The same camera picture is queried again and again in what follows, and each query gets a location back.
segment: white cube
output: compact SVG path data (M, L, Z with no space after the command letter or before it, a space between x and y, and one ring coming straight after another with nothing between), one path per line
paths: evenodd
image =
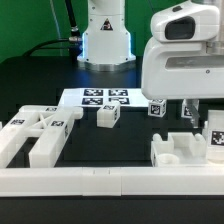
M195 108L198 110L199 100L193 100L193 106L195 106ZM187 101L186 100L183 100L183 103L182 103L181 117L182 118L189 118L189 119L192 118L192 113L187 108Z
M166 100L149 100L148 115L163 117L166 113Z
M119 118L120 103L118 101L107 102L97 111L97 126L113 128Z

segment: black table surface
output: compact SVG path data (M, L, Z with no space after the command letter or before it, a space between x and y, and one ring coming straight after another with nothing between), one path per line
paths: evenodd
M140 88L142 59L121 72L94 72L69 57L14 57L0 64L0 121L6 124L23 105L57 105L66 88ZM200 133L181 119L182 101L168 101L163 118L147 108L121 108L113 129L96 127L95 108L84 108L57 167L151 166L154 133ZM200 101L200 126L209 109L224 109L223 99ZM8 168L28 168L28 139ZM223 223L223 196L13 197L0 199L1 223Z

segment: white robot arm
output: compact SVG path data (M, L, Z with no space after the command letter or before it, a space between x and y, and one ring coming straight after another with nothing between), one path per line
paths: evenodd
M148 99L224 96L223 1L192 0L155 14L143 58Z
M125 0L88 0L88 28L83 34L81 67L115 71L135 62L125 28Z

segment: green wall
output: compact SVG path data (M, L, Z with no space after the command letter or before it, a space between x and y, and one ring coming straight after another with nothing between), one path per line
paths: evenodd
M151 0L155 11L183 0ZM54 0L61 36L69 37L70 26L64 0ZM87 0L73 0L78 26L87 27ZM126 27L132 35L132 51L142 55L150 38L152 10L148 0L126 0ZM0 0L0 62L22 55L36 44L57 39L49 0ZM38 51L34 55L60 55L58 50Z

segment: stacked white blocks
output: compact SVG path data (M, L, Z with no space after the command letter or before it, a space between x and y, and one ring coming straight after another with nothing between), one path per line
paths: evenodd
M113 128L120 118L120 103L118 101L107 102L97 111L97 126Z

